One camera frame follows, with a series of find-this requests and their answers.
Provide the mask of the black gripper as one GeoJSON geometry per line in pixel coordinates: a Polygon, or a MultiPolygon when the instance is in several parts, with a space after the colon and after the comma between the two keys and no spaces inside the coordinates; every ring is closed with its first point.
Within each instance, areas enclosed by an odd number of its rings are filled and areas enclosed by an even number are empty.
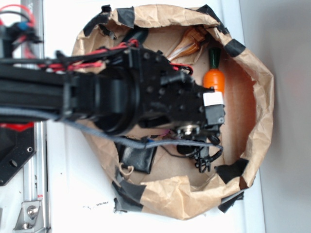
{"type": "Polygon", "coordinates": [[[170,129],[182,138],[220,136],[225,111],[222,94],[198,85],[161,53],[128,48],[122,70],[126,86],[125,129],[170,129]]]}

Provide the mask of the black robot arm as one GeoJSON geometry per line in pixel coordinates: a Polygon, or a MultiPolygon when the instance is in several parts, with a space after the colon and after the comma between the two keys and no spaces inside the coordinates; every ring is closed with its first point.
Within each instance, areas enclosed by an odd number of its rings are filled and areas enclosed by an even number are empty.
{"type": "Polygon", "coordinates": [[[112,136],[139,126],[214,137],[225,120],[221,93],[198,85],[160,52],[133,46],[53,60],[1,59],[0,104],[89,119],[112,136]]]}

